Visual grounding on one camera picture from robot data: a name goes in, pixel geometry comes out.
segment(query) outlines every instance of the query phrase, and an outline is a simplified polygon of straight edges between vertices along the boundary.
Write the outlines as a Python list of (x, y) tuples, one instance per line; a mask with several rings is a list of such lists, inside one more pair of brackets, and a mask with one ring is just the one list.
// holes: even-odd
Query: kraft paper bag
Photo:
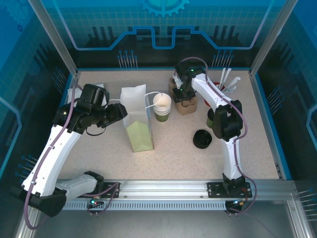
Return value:
[(123, 119), (133, 152), (153, 150), (149, 99), (146, 85), (121, 89), (120, 102), (128, 115)]

